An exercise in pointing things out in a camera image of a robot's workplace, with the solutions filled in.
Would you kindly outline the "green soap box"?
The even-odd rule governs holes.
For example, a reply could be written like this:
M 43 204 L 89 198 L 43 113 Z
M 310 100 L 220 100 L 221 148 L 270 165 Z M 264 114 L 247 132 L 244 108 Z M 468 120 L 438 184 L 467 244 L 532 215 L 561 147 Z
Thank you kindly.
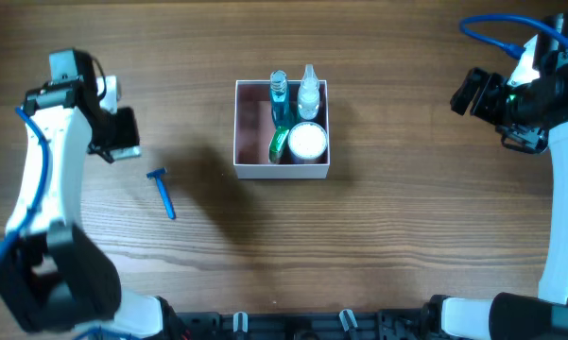
M 289 131 L 289 127 L 276 127 L 268 147 L 268 161 L 270 163 L 278 164 L 281 162 L 281 158 L 287 145 Z
M 118 162 L 131 158 L 139 158 L 142 156 L 142 150 L 139 145 L 135 145 L 125 148 L 114 149 L 110 152 L 110 155 L 115 162 Z

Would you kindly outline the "white pink-lined box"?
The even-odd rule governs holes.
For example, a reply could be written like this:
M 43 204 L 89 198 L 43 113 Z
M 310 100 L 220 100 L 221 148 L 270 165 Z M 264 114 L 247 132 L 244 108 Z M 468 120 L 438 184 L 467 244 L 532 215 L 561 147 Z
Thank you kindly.
M 232 165 L 239 179 L 325 179 L 331 149 L 312 163 L 302 163 L 285 152 L 280 163 L 268 160 L 268 147 L 275 133 L 271 118 L 270 84 L 267 79 L 235 83 Z

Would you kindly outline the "clear spray bottle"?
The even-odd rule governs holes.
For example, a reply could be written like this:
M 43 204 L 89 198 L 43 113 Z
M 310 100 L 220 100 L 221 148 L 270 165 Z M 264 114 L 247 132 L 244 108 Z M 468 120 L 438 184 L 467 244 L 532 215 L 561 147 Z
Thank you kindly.
M 297 95 L 297 114 L 300 121 L 313 121 L 318 116 L 320 83 L 312 64 L 306 64 Z

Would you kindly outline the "teal mouthwash bottle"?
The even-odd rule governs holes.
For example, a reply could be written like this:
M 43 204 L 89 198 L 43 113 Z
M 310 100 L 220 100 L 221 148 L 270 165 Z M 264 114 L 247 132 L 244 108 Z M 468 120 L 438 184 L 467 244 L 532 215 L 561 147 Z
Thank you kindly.
M 269 98 L 272 120 L 276 128 L 292 128 L 294 116 L 290 110 L 287 74 L 277 70 L 270 75 Z

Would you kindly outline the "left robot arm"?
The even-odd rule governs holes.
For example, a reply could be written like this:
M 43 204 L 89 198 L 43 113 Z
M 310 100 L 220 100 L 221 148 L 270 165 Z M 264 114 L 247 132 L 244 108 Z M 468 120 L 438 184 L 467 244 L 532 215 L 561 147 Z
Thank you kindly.
M 26 124 L 27 152 L 0 242 L 0 297 L 25 332 L 160 338 L 163 303 L 124 289 L 81 223 L 86 156 L 116 162 L 140 153 L 133 111 L 118 107 L 116 79 L 89 53 L 56 51 L 49 64 L 50 79 L 16 110 Z

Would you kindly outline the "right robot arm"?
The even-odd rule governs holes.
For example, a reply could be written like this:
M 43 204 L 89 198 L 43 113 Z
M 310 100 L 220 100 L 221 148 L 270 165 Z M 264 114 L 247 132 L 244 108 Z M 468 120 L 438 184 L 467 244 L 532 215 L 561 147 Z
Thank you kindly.
M 458 28 L 517 61 L 508 77 L 471 69 L 450 106 L 494 126 L 509 150 L 549 153 L 549 241 L 536 296 L 434 296 L 422 308 L 421 336 L 568 339 L 568 12 L 542 20 L 482 14 L 461 20 Z

